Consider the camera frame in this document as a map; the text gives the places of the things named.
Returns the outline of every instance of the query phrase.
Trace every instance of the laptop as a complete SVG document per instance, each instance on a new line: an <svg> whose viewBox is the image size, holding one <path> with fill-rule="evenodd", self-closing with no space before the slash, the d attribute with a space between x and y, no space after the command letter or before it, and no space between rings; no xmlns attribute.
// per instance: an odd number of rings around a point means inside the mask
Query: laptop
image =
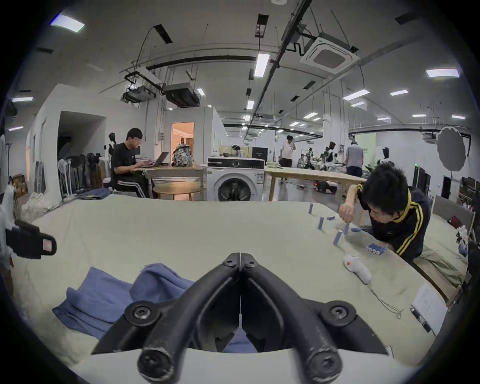
<svg viewBox="0 0 480 384"><path fill-rule="evenodd" d="M165 158L167 157L168 155L168 152L162 152L160 154L160 156L158 157L158 159L156 160L155 163L153 164L150 164L150 165L145 165L143 167L139 167L139 168L154 168L154 167L159 167L163 164L163 160L165 160Z"/></svg>

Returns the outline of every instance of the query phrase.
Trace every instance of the black t-shirt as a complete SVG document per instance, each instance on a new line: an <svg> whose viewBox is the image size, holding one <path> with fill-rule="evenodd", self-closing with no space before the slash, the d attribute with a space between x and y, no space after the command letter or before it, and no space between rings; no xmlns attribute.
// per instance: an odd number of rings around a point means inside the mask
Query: black t-shirt
<svg viewBox="0 0 480 384"><path fill-rule="evenodd" d="M125 143L117 144L113 149L111 178L118 180L123 175L128 176L128 174L117 175L115 174L114 169L116 167L127 167L135 163L136 161L135 161L135 155L133 154L133 151L128 149Z"/></svg>
<svg viewBox="0 0 480 384"><path fill-rule="evenodd" d="M362 200L363 186L358 185L358 200L363 209L370 207ZM391 244L395 253L407 263L420 256L423 250L423 238L430 221L430 206L428 200L418 188L408 187L408 204L401 217L383 224L375 221L370 215L372 222L372 235L380 240Z"/></svg>

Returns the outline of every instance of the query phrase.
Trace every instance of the blue towel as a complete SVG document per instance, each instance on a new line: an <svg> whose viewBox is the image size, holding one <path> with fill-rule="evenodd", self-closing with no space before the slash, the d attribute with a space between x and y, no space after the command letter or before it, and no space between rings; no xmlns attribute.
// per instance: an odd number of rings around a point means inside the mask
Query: blue towel
<svg viewBox="0 0 480 384"><path fill-rule="evenodd" d="M148 265L133 284L91 267L78 290L67 288L67 299L53 313L66 327L101 339L132 302L177 299L192 284L163 264ZM256 352L241 327L224 351Z"/></svg>

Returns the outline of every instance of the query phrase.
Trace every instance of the hand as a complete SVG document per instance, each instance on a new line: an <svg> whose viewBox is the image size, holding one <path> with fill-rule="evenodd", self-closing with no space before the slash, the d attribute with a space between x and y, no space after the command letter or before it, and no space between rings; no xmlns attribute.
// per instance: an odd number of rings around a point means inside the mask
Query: hand
<svg viewBox="0 0 480 384"><path fill-rule="evenodd" d="M338 214L343 221L351 223L355 218L355 207L352 203L345 202L340 206Z"/></svg>

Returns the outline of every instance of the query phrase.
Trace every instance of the ceiling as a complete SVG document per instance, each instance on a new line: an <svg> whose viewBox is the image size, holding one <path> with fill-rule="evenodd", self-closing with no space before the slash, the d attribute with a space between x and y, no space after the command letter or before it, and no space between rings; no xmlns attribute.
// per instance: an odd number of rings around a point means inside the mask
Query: ceiling
<svg viewBox="0 0 480 384"><path fill-rule="evenodd" d="M15 87L17 91L31 90L34 101L21 104L19 108L40 108L57 83L119 99L126 86L124 76L127 70L132 70L148 29L156 24L163 25L173 43L165 44L152 30L139 59L144 66L193 56L256 57L259 39L254 33L259 13L269 15L260 51L270 53L274 59L296 3L289 0L286 5L278 6L269 0L151 0L140 3L118 0L114 3L86 1L75 5L64 14L81 21L85 27L78 34L51 26L45 29L37 46L52 49L53 53L33 52L26 61ZM312 110L322 116L324 97L339 98L343 96L342 89L354 92L365 87L370 93L350 103L364 100L366 110L350 107L344 114L343 119L350 128L385 124L377 120L379 117L390 117L391 124L434 121L459 124L451 118L452 114L458 114L466 117L460 120L460 125L476 129L479 117L465 78L435 80L425 73L426 69L441 67L455 67L461 72L455 57L422 21L400 25L395 20L408 11L403 2L381 2L379 6L374 0L313 0L311 9L302 20L309 33L317 34L313 13L318 29L342 41L348 40L349 45L359 49L360 59L409 36L421 38L366 63L362 66L363 73L358 68L352 69L341 79L342 86L337 80L330 88L317 92L297 106L290 101L293 96L299 96L297 103L302 101L331 74L300 63L298 53L287 51L267 89L260 109L262 113L274 114L277 119L283 116L278 124L286 126L295 119L301 120ZM265 75L249 82L250 68L254 68L252 61L210 61L170 67L169 71L174 83L189 82L186 71L192 72L196 78L192 85L201 87L206 93L201 105L213 105L225 123L240 123L245 114L246 89L252 89L250 99L258 100L267 78ZM308 90L303 89L310 81L316 83ZM408 93L390 96L390 92L401 89L407 89ZM295 106L296 109L285 117L285 112ZM412 118L415 113L425 113L427 118ZM320 133L321 129L321 124L311 121L299 128L315 133ZM240 127L228 127L227 130L232 136L242 132Z"/></svg>

